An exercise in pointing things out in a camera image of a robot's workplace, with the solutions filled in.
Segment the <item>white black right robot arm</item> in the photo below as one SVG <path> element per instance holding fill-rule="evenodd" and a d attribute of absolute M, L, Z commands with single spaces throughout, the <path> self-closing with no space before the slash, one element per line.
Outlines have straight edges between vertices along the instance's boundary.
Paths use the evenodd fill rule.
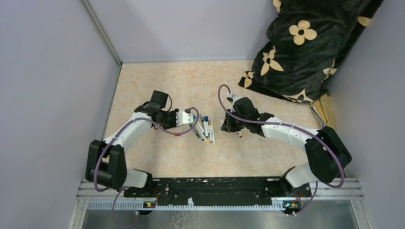
<path fill-rule="evenodd" d="M 303 128 L 273 114 L 260 113 L 247 97 L 229 94 L 226 99 L 232 107 L 225 111 L 222 131 L 236 133 L 247 129 L 252 134 L 277 139 L 306 153 L 306 163 L 282 175 L 280 191 L 283 195 L 294 196 L 306 183 L 329 184 L 337 176 L 344 176 L 343 169 L 352 161 L 352 156 L 333 128 Z"/>

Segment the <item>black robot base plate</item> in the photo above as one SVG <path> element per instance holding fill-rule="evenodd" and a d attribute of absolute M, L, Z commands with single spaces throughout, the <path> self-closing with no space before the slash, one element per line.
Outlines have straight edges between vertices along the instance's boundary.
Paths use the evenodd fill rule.
<path fill-rule="evenodd" d="M 144 188 L 129 187 L 126 198 L 152 198 L 158 206 L 270 206 L 275 198 L 293 201 L 311 196 L 309 184 L 292 187 L 279 177 L 154 178 Z"/>

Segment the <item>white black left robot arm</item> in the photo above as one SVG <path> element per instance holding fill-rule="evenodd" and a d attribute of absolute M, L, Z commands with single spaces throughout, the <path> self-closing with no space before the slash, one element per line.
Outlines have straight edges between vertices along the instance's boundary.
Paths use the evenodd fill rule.
<path fill-rule="evenodd" d="M 93 182 L 97 192 L 108 189 L 120 191 L 122 188 L 133 187 L 141 197 L 151 195 L 151 174 L 128 169 L 125 152 L 154 125 L 163 129 L 177 126 L 176 117 L 179 110 L 165 110 L 166 103 L 171 101 L 167 93 L 154 91 L 151 99 L 138 106 L 129 120 L 115 133 L 90 143 L 85 178 Z"/>

